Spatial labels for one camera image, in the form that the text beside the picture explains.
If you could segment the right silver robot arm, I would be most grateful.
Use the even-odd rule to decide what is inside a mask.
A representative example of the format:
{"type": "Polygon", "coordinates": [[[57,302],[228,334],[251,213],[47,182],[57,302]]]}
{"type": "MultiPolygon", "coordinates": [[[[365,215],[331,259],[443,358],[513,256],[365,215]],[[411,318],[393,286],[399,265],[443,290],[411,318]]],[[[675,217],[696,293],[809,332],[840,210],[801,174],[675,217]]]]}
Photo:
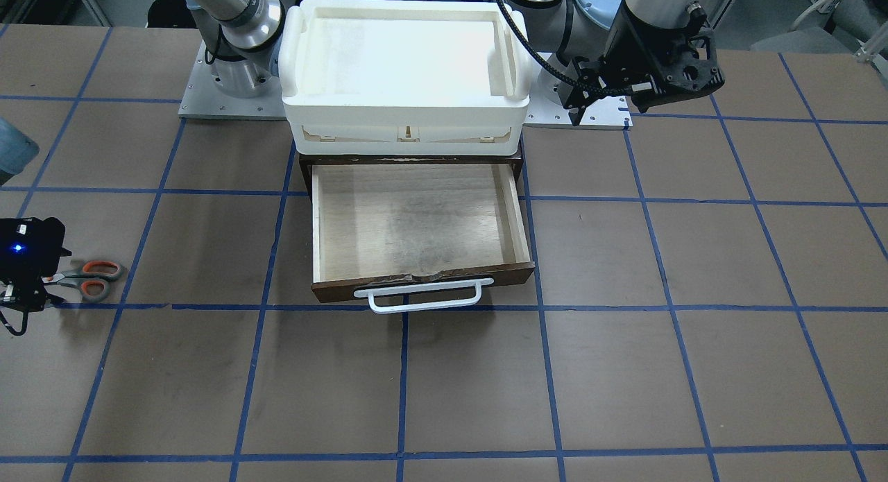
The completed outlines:
{"type": "MultiPolygon", "coordinates": [[[[275,76],[275,47],[284,30],[282,0],[186,0],[214,62],[247,60],[275,76]]],[[[62,302],[46,292],[58,280],[65,227],[58,219],[2,219],[2,306],[24,315],[62,302]]]]}

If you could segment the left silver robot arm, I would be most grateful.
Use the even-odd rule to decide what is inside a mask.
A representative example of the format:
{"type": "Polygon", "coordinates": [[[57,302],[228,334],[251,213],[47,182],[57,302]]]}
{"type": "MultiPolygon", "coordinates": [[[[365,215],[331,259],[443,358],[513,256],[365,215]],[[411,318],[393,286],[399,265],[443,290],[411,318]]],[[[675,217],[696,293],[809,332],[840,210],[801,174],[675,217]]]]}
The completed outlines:
{"type": "Polygon", "coordinates": [[[724,86],[708,0],[494,0],[533,60],[526,124],[625,129],[724,86]]]}

